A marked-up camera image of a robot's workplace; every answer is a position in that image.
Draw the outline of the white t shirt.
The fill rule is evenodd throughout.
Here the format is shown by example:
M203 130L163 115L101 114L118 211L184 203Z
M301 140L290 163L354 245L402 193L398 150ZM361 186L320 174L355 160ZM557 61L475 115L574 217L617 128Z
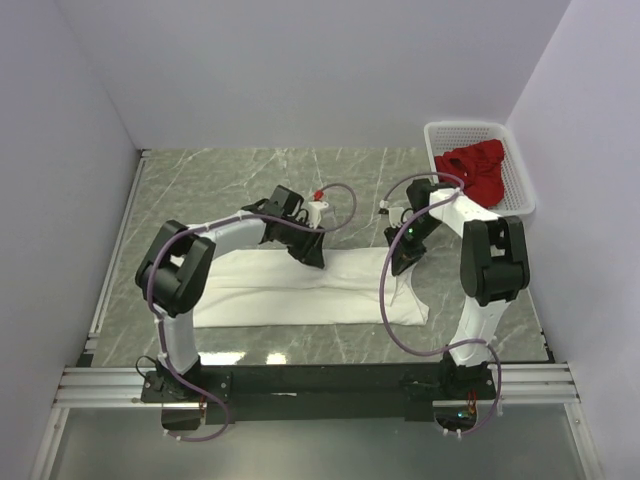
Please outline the white t shirt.
M380 324L384 247L326 250L323 269L284 250L236 250L213 261L194 326Z

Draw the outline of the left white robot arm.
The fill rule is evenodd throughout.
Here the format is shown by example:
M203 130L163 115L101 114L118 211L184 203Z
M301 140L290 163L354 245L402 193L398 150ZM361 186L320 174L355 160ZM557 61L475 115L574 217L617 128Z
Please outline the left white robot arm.
M158 388L179 402L193 399L204 389L193 313L214 260L236 250L277 242L301 264L318 269L325 266L320 222L328 205L323 197L319 190L307 202L279 185L270 197L211 224L187 226L170 220L161 226L135 275L160 341L155 361Z

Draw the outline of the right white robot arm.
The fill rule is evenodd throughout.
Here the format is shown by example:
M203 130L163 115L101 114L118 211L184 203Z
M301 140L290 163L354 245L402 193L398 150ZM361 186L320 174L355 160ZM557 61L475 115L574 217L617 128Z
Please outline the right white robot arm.
M384 328L404 352L417 357L441 355L453 365L439 374L444 395L460 399L474 386L468 368L499 358L491 342L509 305L528 287L530 266L524 224L517 216L500 216L476 203L463 192L462 180L451 175L447 182L411 177L406 195L413 211L389 224L385 236L389 250L383 261L378 302ZM386 311L388 274L397 276L426 254L425 239L444 225L461 240L459 280L465 301L450 343L431 351L404 344L394 333Z

